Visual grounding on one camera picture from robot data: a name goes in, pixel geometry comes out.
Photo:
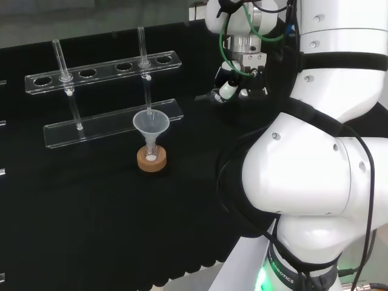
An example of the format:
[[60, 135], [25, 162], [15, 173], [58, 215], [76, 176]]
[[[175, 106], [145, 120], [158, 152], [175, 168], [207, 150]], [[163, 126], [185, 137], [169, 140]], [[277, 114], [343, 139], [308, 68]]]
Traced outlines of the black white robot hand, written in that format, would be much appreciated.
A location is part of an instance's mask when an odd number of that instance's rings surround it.
[[210, 100], [217, 104], [240, 104], [265, 101], [269, 97], [266, 85], [266, 53], [236, 53], [231, 67], [226, 61], [219, 67], [210, 91]]

